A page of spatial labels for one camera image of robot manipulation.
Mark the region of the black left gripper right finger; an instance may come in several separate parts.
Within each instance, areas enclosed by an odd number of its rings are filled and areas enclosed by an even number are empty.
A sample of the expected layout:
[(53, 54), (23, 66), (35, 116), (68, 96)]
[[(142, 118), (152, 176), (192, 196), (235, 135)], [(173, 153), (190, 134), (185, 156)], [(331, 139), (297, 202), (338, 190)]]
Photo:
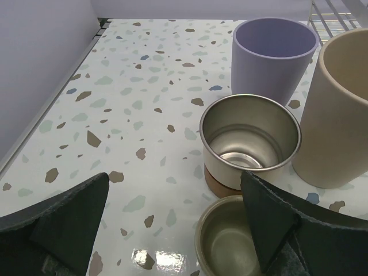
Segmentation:
[(266, 275), (367, 275), (367, 221), (288, 193), (251, 172), (241, 192)]

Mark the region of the white steel cup cork base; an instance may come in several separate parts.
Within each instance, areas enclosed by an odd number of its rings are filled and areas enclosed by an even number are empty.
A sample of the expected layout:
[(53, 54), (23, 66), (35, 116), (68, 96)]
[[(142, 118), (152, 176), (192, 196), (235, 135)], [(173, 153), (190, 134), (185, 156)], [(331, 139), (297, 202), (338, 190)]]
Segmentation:
[(241, 174), (272, 183), (301, 146), (297, 119), (281, 104), (251, 94), (223, 97), (200, 120), (204, 175), (218, 198), (241, 194)]

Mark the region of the tall beige cup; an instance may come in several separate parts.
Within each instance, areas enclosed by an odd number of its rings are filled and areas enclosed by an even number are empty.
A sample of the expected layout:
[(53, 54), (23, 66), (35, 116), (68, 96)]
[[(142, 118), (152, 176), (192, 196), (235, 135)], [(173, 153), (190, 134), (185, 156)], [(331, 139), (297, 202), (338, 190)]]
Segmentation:
[(312, 186), (334, 189), (367, 172), (367, 29), (325, 43), (300, 122), (292, 165)]

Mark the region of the lavender plastic cup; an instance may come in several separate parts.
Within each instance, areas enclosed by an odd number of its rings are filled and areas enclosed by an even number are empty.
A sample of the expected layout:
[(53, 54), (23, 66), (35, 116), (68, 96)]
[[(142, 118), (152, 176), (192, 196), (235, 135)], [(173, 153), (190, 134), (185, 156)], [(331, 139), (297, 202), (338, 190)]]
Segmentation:
[(284, 18), (244, 21), (233, 31), (232, 94), (254, 94), (285, 106), (317, 46), (307, 25)]

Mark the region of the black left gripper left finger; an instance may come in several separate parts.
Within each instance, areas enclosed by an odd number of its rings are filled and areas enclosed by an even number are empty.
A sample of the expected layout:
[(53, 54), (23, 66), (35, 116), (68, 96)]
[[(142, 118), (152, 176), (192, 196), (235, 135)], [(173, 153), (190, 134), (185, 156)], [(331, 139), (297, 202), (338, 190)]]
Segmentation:
[(86, 275), (109, 192), (99, 173), (1, 217), (1, 275)]

